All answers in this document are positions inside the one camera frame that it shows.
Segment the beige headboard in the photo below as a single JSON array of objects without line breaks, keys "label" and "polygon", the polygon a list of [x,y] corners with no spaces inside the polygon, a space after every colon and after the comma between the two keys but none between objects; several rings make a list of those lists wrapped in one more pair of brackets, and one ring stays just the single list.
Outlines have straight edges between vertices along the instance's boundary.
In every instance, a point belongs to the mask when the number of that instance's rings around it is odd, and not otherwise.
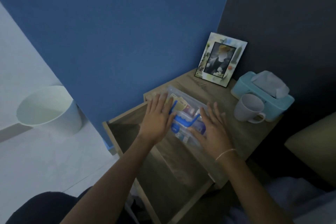
[{"label": "beige headboard", "polygon": [[285,146],[336,186],[336,112],[291,136]]}]

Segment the wooden table top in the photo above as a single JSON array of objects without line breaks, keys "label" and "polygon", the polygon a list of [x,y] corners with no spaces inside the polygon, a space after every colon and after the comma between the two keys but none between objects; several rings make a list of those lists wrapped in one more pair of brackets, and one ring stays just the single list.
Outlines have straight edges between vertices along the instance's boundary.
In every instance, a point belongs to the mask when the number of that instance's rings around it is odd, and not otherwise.
[{"label": "wooden table top", "polygon": [[[246,160],[271,132],[279,122],[280,118],[273,122],[264,121],[259,124],[236,120],[233,116],[233,109],[236,106],[238,99],[230,93],[236,81],[231,79],[227,88],[224,88],[212,82],[195,77],[195,71],[196,69],[193,69],[190,72],[145,93],[143,95],[144,101],[150,100],[157,93],[165,92],[169,85],[183,91],[202,103],[207,103],[208,101],[214,103],[216,101],[220,112],[226,113],[228,126],[232,133],[233,143],[238,154]],[[205,152],[189,145],[187,145],[187,147],[208,171],[210,177],[216,183],[216,186],[222,188],[228,179],[221,167]]]}]

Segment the forearm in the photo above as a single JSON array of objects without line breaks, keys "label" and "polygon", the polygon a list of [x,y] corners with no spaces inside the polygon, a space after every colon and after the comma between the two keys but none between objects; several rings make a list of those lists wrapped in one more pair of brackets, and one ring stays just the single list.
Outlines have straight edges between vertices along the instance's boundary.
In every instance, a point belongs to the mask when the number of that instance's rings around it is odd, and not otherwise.
[{"label": "forearm", "polygon": [[137,137],[125,154],[99,179],[61,224],[115,223],[140,166],[152,145]]},{"label": "forearm", "polygon": [[278,206],[236,152],[220,158],[242,207],[254,224],[288,224],[293,221]]}]

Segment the white mug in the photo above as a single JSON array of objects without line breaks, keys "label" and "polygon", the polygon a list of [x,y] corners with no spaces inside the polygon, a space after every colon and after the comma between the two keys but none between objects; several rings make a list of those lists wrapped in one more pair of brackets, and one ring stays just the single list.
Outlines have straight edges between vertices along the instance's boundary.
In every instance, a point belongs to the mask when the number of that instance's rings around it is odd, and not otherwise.
[{"label": "white mug", "polygon": [[[234,108],[233,115],[239,121],[248,121],[251,123],[263,122],[266,115],[262,112],[264,110],[263,101],[253,94],[242,95]],[[263,116],[262,120],[254,120],[257,115]]]}]

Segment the drawer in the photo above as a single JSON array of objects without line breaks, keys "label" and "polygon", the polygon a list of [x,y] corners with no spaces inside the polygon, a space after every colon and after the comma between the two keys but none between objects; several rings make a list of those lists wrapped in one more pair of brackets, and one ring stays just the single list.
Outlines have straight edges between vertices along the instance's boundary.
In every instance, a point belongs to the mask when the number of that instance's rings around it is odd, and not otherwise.
[{"label": "drawer", "polygon": [[[136,138],[146,108],[147,102],[103,122],[120,156]],[[155,224],[177,223],[212,184],[208,172],[172,132],[153,147],[135,180]]]}]

